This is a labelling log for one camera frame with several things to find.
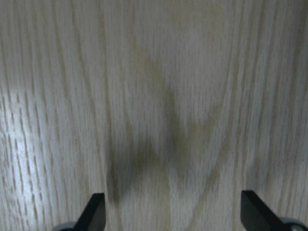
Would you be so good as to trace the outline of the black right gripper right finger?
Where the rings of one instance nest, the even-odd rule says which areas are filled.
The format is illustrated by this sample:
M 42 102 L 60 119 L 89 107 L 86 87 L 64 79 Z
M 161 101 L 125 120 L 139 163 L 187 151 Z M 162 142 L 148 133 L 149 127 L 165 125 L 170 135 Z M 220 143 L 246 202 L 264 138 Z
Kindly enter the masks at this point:
M 287 231 L 288 228 L 254 191 L 241 192 L 241 223 L 246 231 Z

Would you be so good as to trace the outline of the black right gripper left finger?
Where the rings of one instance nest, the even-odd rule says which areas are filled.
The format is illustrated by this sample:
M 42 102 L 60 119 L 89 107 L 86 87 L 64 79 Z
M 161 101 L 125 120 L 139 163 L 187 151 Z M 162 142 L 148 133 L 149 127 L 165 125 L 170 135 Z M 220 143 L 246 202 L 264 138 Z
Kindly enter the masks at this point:
M 74 231 L 103 231 L 106 226 L 104 193 L 94 193 L 73 227 Z

